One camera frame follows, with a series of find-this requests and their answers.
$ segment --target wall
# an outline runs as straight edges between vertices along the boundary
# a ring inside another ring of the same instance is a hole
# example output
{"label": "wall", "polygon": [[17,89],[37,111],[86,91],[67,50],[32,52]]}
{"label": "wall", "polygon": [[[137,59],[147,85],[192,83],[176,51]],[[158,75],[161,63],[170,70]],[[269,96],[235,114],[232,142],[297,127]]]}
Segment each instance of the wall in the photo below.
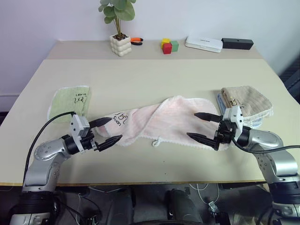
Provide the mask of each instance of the wall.
{"label": "wall", "polygon": [[[99,0],[2,0],[0,95],[22,91],[55,39],[115,33],[98,6]],[[122,23],[132,37],[250,38],[277,74],[300,52],[300,0],[137,0],[134,7],[135,19]]]}

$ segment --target white plant pot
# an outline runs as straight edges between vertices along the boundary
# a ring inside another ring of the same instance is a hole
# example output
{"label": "white plant pot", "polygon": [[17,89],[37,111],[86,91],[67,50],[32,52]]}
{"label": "white plant pot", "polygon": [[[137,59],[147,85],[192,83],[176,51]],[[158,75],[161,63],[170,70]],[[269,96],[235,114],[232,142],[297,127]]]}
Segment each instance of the white plant pot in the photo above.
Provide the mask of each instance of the white plant pot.
{"label": "white plant pot", "polygon": [[130,37],[118,41],[117,39],[114,39],[113,36],[114,35],[111,35],[109,40],[111,41],[111,47],[114,53],[116,53],[118,56],[124,56],[131,52]]}

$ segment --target white device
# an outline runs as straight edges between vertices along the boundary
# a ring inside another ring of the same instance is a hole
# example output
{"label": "white device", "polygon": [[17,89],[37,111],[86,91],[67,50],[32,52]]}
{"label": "white device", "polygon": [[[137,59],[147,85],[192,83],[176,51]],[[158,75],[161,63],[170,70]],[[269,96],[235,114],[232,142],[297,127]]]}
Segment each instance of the white device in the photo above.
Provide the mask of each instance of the white device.
{"label": "white device", "polygon": [[220,53],[223,48],[223,42],[211,38],[189,36],[186,40],[186,47],[198,48],[214,53]]}

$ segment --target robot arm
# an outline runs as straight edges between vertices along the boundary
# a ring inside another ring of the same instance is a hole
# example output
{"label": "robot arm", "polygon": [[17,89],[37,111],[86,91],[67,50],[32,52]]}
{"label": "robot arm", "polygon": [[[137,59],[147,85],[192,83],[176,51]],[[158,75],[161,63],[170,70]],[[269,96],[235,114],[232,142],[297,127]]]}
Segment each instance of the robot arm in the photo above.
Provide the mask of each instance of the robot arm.
{"label": "robot arm", "polygon": [[88,122],[85,117],[74,114],[70,123],[72,136],[45,142],[34,151],[34,160],[25,174],[19,204],[11,217],[11,225],[54,224],[54,197],[60,174],[61,164],[72,155],[85,150],[103,151],[116,142],[122,135],[107,139],[98,144],[93,140],[92,128],[99,127],[111,118],[101,118]]}
{"label": "robot arm", "polygon": [[195,113],[195,116],[202,120],[219,122],[219,128],[215,132],[214,139],[195,133],[187,133],[188,136],[215,150],[218,150],[220,143],[233,141],[241,150],[254,154],[269,185],[275,213],[283,218],[300,218],[298,166],[289,152],[278,151],[278,148],[283,147],[283,142],[278,135],[270,131],[243,127],[243,117],[238,105],[226,109],[224,116],[203,112]]}

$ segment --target towel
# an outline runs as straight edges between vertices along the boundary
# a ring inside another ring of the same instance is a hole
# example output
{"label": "towel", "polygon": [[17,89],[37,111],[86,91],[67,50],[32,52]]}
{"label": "towel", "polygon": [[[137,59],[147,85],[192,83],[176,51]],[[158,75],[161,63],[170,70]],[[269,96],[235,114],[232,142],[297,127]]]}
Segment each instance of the towel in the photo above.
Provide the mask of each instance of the towel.
{"label": "towel", "polygon": [[[213,139],[218,123],[204,121],[194,113],[205,112],[217,114],[214,105],[204,98],[189,98],[174,96],[156,105],[140,109],[116,112],[106,117],[113,118],[96,131],[104,137],[123,135],[117,145],[128,146],[139,137],[154,140],[157,147],[161,142],[212,150],[207,145],[200,144],[187,136],[187,132],[199,133]],[[221,145],[220,150],[228,148]]]}
{"label": "towel", "polygon": [[244,120],[255,121],[273,115],[272,103],[250,86],[222,88],[221,98],[226,108],[239,105]]}
{"label": "towel", "polygon": [[[219,105],[219,109],[222,115],[224,115],[226,106],[221,98],[221,94],[217,95],[217,104]],[[263,123],[263,119],[256,119],[256,120],[244,120],[243,124],[244,126],[250,127],[252,129],[259,128]]]}
{"label": "towel", "polygon": [[[74,111],[80,116],[86,116],[90,103],[89,86],[65,87],[56,91],[52,103],[48,109],[48,120],[54,116]],[[70,122],[71,116],[65,115],[57,118],[53,122],[63,123]]]}

